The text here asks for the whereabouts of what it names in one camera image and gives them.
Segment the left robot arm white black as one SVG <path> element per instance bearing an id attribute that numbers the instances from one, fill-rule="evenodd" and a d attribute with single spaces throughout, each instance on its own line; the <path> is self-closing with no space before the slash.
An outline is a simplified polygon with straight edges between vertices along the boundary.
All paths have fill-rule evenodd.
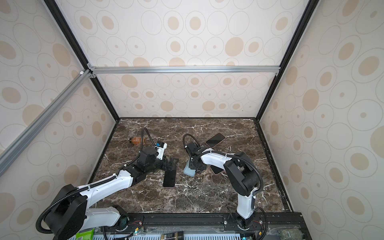
<path id="1" fill-rule="evenodd" d="M 122 208 L 96 208 L 98 201 L 146 179 L 157 170 L 165 171 L 164 181 L 176 180 L 177 158 L 164 155 L 164 148 L 154 147 L 142 150 L 137 159 L 124 166 L 117 174 L 97 182 L 74 187 L 62 187 L 52 203 L 41 213 L 36 230 L 42 234 L 53 234 L 56 240 L 67 240 L 86 229 L 117 226 L 126 218 Z"/>

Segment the purple smartphone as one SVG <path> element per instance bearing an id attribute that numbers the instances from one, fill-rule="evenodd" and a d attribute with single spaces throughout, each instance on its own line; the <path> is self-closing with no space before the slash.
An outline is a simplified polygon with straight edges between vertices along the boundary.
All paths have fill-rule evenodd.
<path id="1" fill-rule="evenodd" d="M 174 188 L 176 184 L 176 170 L 167 170 L 165 171 L 163 187 L 164 188 Z"/>

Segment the light blue phone case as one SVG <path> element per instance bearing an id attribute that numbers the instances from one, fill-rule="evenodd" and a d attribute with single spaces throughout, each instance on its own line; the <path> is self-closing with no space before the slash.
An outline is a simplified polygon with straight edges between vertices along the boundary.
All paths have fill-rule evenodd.
<path id="1" fill-rule="evenodd" d="M 196 174 L 196 167 L 194 163 L 191 160 L 188 160 L 185 168 L 184 168 L 184 174 L 190 177 L 194 177 Z"/>

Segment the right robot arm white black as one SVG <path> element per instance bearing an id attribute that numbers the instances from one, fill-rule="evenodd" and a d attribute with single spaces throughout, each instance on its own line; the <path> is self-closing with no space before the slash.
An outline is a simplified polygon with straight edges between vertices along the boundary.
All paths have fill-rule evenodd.
<path id="1" fill-rule="evenodd" d="M 189 155 L 185 174 L 193 177 L 208 165 L 215 167 L 217 174 L 225 171 L 238 194 L 237 213 L 242 219 L 249 219 L 254 213 L 256 195 L 264 188 L 262 176 L 250 158 L 243 152 L 226 154 L 196 143 L 185 145 L 185 150 Z"/>

